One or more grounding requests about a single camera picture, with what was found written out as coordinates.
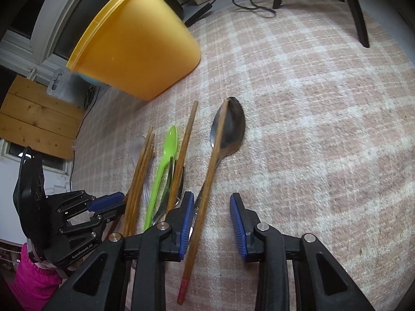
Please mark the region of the green plastic spoon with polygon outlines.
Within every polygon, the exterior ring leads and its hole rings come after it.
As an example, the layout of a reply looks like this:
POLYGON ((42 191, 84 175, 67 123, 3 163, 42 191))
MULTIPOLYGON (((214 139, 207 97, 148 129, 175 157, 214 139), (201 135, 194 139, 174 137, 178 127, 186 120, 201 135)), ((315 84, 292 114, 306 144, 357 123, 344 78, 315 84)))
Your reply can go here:
POLYGON ((150 192, 150 199, 148 203, 148 209, 146 211, 146 218, 144 222, 143 230, 147 230, 150 227, 150 223, 152 221, 153 217, 153 211, 155 208, 156 199, 158 196, 158 192, 160 189, 160 183, 163 177, 163 174, 165 172, 165 168, 170 163, 170 158, 175 158, 177 154, 177 146, 178 146, 178 133, 177 133, 177 127, 175 125, 172 125, 165 137, 164 145, 163 145, 163 151, 162 151, 162 157, 160 160, 160 163, 158 165, 155 180, 153 182, 152 190, 150 192))

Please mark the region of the wooden chopstick red tip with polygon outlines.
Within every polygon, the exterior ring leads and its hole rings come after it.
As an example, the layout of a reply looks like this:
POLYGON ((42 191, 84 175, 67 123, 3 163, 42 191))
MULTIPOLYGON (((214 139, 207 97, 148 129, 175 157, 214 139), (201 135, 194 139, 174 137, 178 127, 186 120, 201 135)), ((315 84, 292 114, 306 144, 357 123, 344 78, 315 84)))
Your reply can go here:
POLYGON ((207 211, 210 191, 211 191, 211 187, 212 187, 213 180, 215 177, 216 164, 219 159, 219 152, 221 149, 222 135, 224 132, 224 123, 226 120, 226 112, 227 112, 228 104, 229 104, 229 100, 226 99, 222 103, 222 106, 221 106, 221 112, 219 115, 219 121, 217 125, 217 134, 215 137, 215 144, 214 144, 214 148, 211 153, 211 156, 210 156, 210 161, 209 161, 209 165, 207 169, 208 171, 206 173, 205 182, 204 182, 204 186, 203 186, 203 190, 202 190, 202 194, 200 198, 198 215, 196 218, 195 225, 193 227, 193 232, 191 234, 191 239, 189 243, 189 253, 187 254, 187 257, 186 257, 184 273, 182 276, 182 281, 181 281, 179 293, 177 296, 177 303, 179 305, 182 305, 185 301, 186 293, 189 288, 191 274, 192 274, 194 263, 196 260, 196 255, 198 252, 198 246, 199 246, 200 238, 201 238, 202 231, 203 231, 205 214, 207 211))

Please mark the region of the metal fork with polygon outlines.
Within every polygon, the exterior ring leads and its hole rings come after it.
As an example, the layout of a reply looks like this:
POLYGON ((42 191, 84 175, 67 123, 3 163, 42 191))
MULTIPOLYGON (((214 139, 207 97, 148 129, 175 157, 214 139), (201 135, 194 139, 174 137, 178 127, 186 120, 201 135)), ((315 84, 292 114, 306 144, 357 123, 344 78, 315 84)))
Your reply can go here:
MULTIPOLYGON (((153 225, 156 225, 157 223, 162 221, 162 218, 165 217, 165 214, 167 213, 167 205, 168 205, 169 198, 170 198, 170 190, 172 186, 172 180, 173 180, 173 175, 175 172, 176 163, 177 161, 171 157, 170 163, 169 163, 167 181, 165 184, 165 189, 162 193, 162 198, 160 200, 160 205, 158 207, 158 210, 153 216, 153 225)), ((177 190, 175 206, 179 205, 182 202, 182 194, 183 194, 183 187, 184 187, 184 174, 185 174, 185 166, 182 167, 182 177, 179 183, 179 189, 177 190)))

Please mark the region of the wooden board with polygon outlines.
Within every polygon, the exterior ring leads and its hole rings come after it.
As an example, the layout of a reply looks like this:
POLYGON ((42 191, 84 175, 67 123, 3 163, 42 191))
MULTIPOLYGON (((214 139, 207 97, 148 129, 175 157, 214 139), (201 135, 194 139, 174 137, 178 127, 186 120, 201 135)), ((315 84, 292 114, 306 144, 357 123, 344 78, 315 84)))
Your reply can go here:
POLYGON ((1 138, 71 160, 83 117, 83 108, 48 95, 44 85, 18 75, 1 105, 1 138))

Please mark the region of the pink checkered table cloth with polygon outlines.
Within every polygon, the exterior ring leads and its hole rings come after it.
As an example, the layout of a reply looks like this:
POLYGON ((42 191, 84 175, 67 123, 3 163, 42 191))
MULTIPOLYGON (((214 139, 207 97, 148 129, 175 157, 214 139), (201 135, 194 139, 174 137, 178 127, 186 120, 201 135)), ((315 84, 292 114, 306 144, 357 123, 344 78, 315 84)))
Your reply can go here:
POLYGON ((185 189, 198 193, 223 99, 243 107, 243 144, 219 165, 184 304, 183 263, 166 269, 169 310, 253 310, 258 267, 238 254, 229 198, 282 233, 310 232, 376 310, 393 310, 414 280, 414 66, 366 16, 356 38, 338 0, 283 0, 274 17, 230 7, 195 24, 202 58, 150 103, 116 88, 100 95, 75 143, 74 189, 126 192, 132 144, 148 130, 161 155, 171 126, 198 108, 185 189))

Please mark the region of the large metal spoon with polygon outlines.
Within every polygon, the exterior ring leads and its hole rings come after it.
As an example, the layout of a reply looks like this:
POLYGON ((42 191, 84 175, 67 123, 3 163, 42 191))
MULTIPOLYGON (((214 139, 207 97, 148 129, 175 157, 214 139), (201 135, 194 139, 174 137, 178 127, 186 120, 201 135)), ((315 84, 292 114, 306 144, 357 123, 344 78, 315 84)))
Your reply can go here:
MULTIPOLYGON (((226 118, 224 121, 224 128, 222 132, 222 139, 220 143, 219 156, 217 158, 217 163, 215 167, 217 168, 220 162, 229 155, 238 151, 245 135, 245 113, 243 108, 235 97, 228 97, 228 107, 226 109, 226 118)), ((210 144, 211 147, 215 146, 215 139, 217 136, 217 127, 219 123, 219 117, 222 110, 222 106, 218 109, 214 120, 211 125, 210 130, 210 144)), ((195 225, 196 218, 198 216, 198 211, 200 207, 200 201, 203 193, 205 183, 203 183, 200 192, 195 201, 195 209, 193 220, 191 224, 191 233, 193 231, 193 226, 195 225)))

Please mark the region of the yellow plastic utensil container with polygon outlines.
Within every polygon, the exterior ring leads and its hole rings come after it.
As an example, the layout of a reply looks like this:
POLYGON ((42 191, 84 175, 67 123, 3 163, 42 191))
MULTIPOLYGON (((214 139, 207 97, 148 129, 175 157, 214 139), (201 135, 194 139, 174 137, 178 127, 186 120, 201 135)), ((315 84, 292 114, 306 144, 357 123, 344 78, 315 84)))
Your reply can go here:
POLYGON ((190 74, 200 60, 199 43, 163 0, 110 0, 66 66, 149 101, 190 74))

